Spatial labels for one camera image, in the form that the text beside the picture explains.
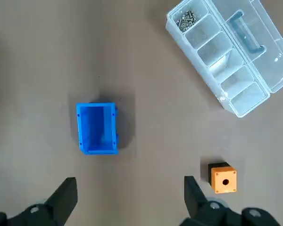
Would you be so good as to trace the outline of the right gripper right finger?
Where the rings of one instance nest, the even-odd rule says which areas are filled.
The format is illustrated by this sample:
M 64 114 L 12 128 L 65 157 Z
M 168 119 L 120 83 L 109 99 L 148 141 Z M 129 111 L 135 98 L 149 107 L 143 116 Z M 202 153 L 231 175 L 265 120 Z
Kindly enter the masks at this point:
M 184 177 L 184 201 L 189 217 L 182 226 L 278 226 L 278 221 L 267 211 L 244 208 L 240 214 L 217 201 L 205 197 L 193 176 Z

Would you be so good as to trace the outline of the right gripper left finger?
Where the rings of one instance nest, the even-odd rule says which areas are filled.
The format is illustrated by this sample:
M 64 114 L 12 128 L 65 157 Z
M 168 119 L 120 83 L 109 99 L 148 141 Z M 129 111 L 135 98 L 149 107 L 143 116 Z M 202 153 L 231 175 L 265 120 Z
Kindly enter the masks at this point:
M 77 180 L 69 177 L 44 203 L 31 205 L 11 218 L 0 212 L 0 226 L 63 226 L 77 202 Z

